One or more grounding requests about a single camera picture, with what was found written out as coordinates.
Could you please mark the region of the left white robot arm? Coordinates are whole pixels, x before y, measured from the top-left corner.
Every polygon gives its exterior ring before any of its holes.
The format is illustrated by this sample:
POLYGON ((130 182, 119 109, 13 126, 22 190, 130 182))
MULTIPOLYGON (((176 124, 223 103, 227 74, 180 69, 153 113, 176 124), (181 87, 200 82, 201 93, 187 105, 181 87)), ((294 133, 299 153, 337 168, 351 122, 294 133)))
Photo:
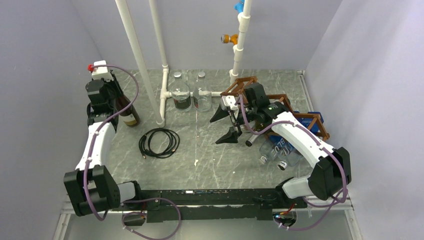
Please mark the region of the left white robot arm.
POLYGON ((144 196, 137 192, 137 182, 117 184, 106 167, 109 150, 117 131, 118 99, 124 93, 116 79, 93 77, 85 86, 90 103, 87 106, 88 139, 80 162, 74 171, 64 175, 63 183, 75 214, 93 214, 103 221, 109 210, 121 203, 131 210, 139 209, 144 196))

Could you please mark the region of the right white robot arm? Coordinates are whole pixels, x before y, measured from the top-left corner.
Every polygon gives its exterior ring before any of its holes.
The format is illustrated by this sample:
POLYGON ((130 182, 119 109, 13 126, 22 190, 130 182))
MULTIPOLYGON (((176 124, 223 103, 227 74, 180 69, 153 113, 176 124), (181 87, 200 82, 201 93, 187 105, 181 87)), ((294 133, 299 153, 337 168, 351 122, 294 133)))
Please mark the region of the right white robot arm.
POLYGON ((271 102, 262 84, 255 82, 244 87, 235 97, 223 95, 211 123, 229 117, 232 126, 216 141, 216 144, 238 143, 241 126, 246 125, 254 135, 268 130, 288 141, 309 163, 312 172, 303 177, 291 178, 280 184, 275 194, 276 203, 289 207, 296 198, 315 196, 334 203, 347 199, 347 185, 352 181, 350 154, 343 148, 334 148, 302 125, 288 106, 279 101, 271 102))

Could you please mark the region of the dark red wine bottle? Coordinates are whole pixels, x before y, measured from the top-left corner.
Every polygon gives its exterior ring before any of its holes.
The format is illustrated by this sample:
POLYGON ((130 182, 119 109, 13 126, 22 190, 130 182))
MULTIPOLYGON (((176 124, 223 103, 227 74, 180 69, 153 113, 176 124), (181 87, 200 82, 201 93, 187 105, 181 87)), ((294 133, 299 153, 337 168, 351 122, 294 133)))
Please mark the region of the dark red wine bottle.
POLYGON ((128 107, 125 111, 122 111, 131 101, 129 98, 124 94, 122 90, 118 90, 116 93, 116 99, 115 99, 115 107, 116 111, 120 113, 120 119, 128 126, 128 127, 135 127, 140 123, 140 117, 133 105, 128 107))

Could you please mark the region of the clear glass bottle silver cap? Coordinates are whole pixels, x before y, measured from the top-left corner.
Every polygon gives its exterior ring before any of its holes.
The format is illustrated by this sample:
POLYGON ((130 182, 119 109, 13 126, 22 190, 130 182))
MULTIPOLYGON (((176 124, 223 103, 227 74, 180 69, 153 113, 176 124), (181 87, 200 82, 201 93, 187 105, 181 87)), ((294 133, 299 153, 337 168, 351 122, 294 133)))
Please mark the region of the clear glass bottle silver cap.
POLYGON ((207 112, 212 107, 212 91, 208 86, 204 71, 199 71, 197 73, 194 82, 193 104, 195 109, 199 112, 207 112))

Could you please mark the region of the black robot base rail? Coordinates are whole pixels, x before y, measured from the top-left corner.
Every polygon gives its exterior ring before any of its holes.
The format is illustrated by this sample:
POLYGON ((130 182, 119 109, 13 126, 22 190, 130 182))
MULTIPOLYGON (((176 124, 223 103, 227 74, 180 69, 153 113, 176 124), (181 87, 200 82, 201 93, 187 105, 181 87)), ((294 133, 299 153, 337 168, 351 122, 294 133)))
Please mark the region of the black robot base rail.
POLYGON ((146 213, 148 223, 182 220, 256 219, 271 221, 278 210, 305 209, 302 197, 290 199, 275 188, 142 190, 146 203, 125 203, 119 211, 146 213))

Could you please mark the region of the clear glass bottle white cap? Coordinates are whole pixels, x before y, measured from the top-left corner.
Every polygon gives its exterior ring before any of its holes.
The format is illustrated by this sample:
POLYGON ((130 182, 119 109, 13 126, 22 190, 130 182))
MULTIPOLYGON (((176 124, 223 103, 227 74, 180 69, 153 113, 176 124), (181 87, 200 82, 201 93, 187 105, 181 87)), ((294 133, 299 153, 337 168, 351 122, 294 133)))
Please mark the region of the clear glass bottle white cap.
POLYGON ((187 81, 183 78, 181 72, 176 71, 173 74, 174 84, 171 89, 171 96, 178 111, 187 112, 192 107, 191 91, 187 81))

